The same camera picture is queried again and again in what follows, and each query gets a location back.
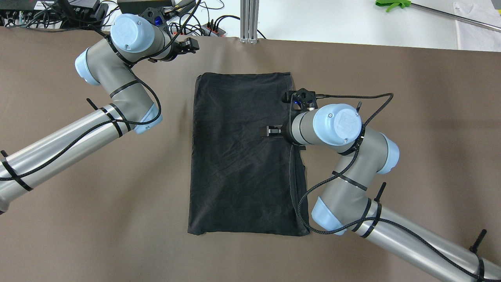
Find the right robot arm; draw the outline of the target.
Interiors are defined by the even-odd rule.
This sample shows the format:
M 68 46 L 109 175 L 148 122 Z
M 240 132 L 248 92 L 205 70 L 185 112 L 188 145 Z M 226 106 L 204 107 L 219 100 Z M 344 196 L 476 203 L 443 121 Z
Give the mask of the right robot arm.
M 377 174 L 399 161 L 398 146 L 364 127 L 347 104 L 295 110 L 284 125 L 260 128 L 262 137 L 283 137 L 299 146 L 327 146 L 340 155 L 331 180 L 313 207 L 311 218 L 326 232 L 352 230 L 431 276 L 448 282 L 499 282 L 500 267 L 382 206 L 366 195 Z

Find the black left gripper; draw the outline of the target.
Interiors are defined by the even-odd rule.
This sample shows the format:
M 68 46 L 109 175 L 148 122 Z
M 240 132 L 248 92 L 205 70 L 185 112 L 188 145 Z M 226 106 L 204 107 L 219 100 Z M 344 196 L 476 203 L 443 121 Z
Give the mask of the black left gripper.
M 193 53 L 199 50 L 199 43 L 196 39 L 186 38 L 184 41 L 173 40 L 168 50 L 160 54 L 160 60 L 162 62 L 170 62 L 174 60 L 177 56 Z

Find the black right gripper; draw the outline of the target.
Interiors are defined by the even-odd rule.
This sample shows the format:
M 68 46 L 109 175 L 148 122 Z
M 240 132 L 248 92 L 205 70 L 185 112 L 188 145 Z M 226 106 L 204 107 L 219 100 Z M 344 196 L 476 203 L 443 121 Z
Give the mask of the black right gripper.
M 292 134 L 292 121 L 287 119 L 282 125 L 267 125 L 261 127 L 261 137 L 265 138 L 283 138 L 288 143 L 299 146 L 298 141 L 293 137 Z

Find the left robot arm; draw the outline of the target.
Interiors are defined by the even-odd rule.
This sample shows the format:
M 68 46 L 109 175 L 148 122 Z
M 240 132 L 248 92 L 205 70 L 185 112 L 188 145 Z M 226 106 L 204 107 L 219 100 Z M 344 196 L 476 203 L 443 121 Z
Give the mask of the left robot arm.
M 108 34 L 74 62 L 82 80 L 109 95 L 101 107 L 13 154 L 1 154 L 1 213 L 71 165 L 129 132 L 143 134 L 162 121 L 163 107 L 154 90 L 133 67 L 143 61 L 169 62 L 195 53 L 193 37 L 180 39 L 168 27 L 134 14 L 122 14 Z

